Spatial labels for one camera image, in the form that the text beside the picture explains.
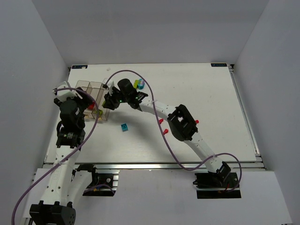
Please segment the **small blue lego brick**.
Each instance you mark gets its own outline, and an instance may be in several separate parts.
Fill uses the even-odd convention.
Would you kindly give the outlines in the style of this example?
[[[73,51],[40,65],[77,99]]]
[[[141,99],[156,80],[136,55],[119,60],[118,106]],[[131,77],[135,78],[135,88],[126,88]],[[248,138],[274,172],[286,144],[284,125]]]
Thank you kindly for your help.
[[[123,132],[128,131],[128,126],[127,126],[127,124],[126,124],[126,123],[121,124],[121,129],[122,129]]]

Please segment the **blue frog lego piece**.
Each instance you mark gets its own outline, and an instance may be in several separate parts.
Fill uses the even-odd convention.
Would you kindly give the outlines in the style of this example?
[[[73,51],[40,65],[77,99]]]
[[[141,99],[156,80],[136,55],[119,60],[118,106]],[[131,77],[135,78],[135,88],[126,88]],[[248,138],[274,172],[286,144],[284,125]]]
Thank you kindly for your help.
[[[145,86],[144,80],[143,79],[139,79],[138,82],[137,82],[137,88],[139,90],[142,90],[144,88],[144,86]]]

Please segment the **long green lego brick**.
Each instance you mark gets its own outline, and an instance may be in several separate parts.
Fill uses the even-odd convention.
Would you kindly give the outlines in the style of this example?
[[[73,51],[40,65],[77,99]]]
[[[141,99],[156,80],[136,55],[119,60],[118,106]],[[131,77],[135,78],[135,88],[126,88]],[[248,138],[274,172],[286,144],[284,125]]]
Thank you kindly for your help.
[[[134,87],[135,89],[137,89],[138,86],[139,86],[139,80],[135,80],[135,81],[134,81],[134,84],[133,84],[133,87]]]

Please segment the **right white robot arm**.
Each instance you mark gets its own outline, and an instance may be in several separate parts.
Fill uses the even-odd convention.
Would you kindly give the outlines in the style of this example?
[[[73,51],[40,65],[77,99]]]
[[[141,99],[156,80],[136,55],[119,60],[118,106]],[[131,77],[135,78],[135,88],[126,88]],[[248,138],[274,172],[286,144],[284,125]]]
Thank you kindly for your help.
[[[196,153],[217,182],[225,183],[231,172],[230,167],[215,155],[198,133],[196,121],[184,105],[175,107],[155,101],[148,94],[137,91],[127,78],[120,80],[117,87],[108,78],[104,82],[103,87],[108,89],[102,104],[104,108],[115,110],[120,104],[126,103],[135,110],[155,115],[157,123],[160,119],[166,120],[174,138],[187,144]]]

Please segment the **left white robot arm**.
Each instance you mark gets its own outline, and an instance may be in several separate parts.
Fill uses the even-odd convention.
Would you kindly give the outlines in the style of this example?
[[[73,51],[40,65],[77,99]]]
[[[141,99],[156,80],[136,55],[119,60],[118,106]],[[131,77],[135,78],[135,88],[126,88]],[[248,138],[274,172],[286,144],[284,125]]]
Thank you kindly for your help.
[[[54,103],[60,109],[57,125],[56,159],[46,175],[50,177],[37,204],[30,207],[30,216],[37,225],[73,225],[75,206],[92,181],[88,171],[75,171],[75,163],[84,140],[84,111],[94,99],[81,88],[61,85],[54,89]]]

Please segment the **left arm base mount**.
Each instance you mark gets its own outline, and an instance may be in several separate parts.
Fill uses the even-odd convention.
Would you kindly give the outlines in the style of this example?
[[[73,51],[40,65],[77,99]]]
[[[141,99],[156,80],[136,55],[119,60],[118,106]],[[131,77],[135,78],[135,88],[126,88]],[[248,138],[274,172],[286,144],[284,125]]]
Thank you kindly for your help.
[[[79,165],[76,171],[87,171],[91,176],[91,183],[86,187],[83,196],[114,196],[116,191],[116,186],[113,184],[115,174],[101,171],[92,164]]]

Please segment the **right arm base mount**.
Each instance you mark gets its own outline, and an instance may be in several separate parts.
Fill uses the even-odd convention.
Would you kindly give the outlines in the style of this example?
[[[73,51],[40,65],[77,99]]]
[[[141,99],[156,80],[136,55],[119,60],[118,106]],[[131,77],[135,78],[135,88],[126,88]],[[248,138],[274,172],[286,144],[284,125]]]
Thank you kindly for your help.
[[[231,172],[225,182],[220,182],[209,173],[196,173],[193,185],[198,199],[240,199],[237,173]]]

